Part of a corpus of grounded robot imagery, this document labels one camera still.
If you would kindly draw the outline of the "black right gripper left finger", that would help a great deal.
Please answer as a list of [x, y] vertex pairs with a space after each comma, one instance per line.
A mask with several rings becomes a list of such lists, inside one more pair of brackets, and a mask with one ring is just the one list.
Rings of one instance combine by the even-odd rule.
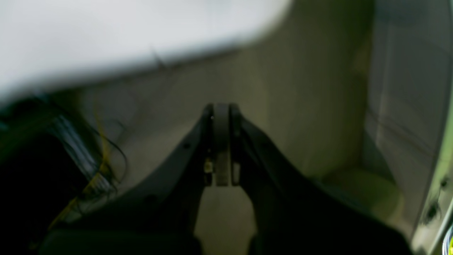
[[194, 237], [200, 198], [212, 177], [214, 106], [164, 162], [131, 190], [66, 227], [52, 230], [41, 255], [201, 255]]

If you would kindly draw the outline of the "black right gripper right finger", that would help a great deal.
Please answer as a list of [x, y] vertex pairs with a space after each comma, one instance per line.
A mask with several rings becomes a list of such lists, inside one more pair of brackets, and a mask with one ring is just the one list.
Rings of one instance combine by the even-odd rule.
[[254, 208], [254, 255], [411, 255], [404, 237], [304, 177], [237, 105], [222, 105], [222, 185]]

